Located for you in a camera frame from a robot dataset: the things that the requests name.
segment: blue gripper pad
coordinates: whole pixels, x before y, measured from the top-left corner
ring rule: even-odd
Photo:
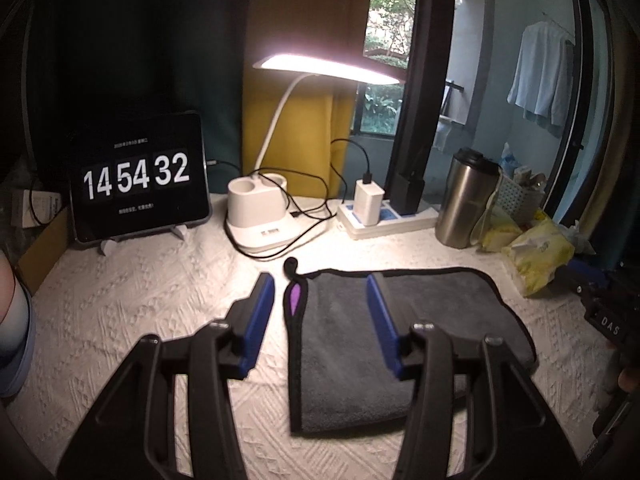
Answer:
[[[400,337],[396,327],[389,316],[389,310],[375,277],[370,274],[367,277],[367,306],[376,329],[378,342],[385,358],[386,367],[400,379],[402,375],[402,362],[400,361]]]
[[[234,333],[242,339],[242,358],[238,363],[238,372],[242,378],[247,377],[249,371],[255,367],[255,362],[258,360],[264,331],[267,329],[267,323],[273,307],[275,289],[273,276],[263,272],[258,277],[251,295],[245,300],[236,302],[229,311],[231,313],[236,305],[245,310],[242,313],[244,315],[242,316],[244,317],[242,321],[244,322],[240,323],[240,327],[236,327],[236,324],[231,321]],[[251,312],[247,313],[246,310],[250,308],[252,308]]]

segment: lamp neck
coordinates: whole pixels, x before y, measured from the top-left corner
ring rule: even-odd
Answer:
[[[307,78],[307,77],[309,77],[311,75],[318,75],[318,74],[305,72],[305,73],[302,73],[299,76],[297,76],[290,83],[290,85],[287,87],[287,89],[285,90],[284,94],[280,98],[280,102],[278,103],[278,106],[276,107],[276,111],[273,114],[273,117],[271,118],[271,123],[269,124],[269,129],[267,130],[267,135],[264,137],[264,141],[262,142],[262,147],[260,148],[260,153],[258,153],[258,158],[255,160],[254,171],[259,170],[261,165],[262,165],[262,160],[264,159],[264,155],[267,153],[267,148],[269,147],[269,143],[271,142],[271,137],[273,137],[273,132],[276,129],[276,124],[278,124],[278,119],[280,118],[280,114],[282,113],[282,109],[284,108],[284,105],[286,104],[287,100],[289,99],[289,96],[291,95],[291,92],[293,92],[293,89],[296,87],[296,85],[300,81],[302,81],[303,79],[305,79],[305,78]]]

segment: plastic bag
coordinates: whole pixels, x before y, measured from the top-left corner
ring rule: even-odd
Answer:
[[[571,242],[571,245],[575,247],[576,254],[595,254],[593,246],[590,241],[580,232],[580,222],[577,220],[571,227],[558,226],[562,231],[564,237]]]
[[[515,155],[513,155],[508,142],[504,143],[502,156],[498,161],[498,165],[500,165],[504,174],[509,178],[513,178],[513,172],[516,170],[516,168],[519,168],[521,166],[521,164],[516,160]]]
[[[492,209],[490,222],[489,230],[480,241],[480,247],[483,251],[499,253],[503,247],[509,245],[522,234],[522,229],[500,206],[494,206]]]
[[[530,296],[553,280],[556,269],[566,265],[574,251],[558,226],[547,218],[516,238],[502,253],[521,295]]]

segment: plastic basket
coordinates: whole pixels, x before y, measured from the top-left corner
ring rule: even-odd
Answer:
[[[544,197],[543,192],[536,189],[524,189],[508,176],[503,175],[496,203],[516,224],[522,225],[533,220]]]

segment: usb charger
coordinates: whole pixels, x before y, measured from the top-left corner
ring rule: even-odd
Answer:
[[[356,191],[353,197],[353,214],[364,226],[376,225],[380,220],[380,206],[385,190],[378,184],[364,180],[356,181]]]

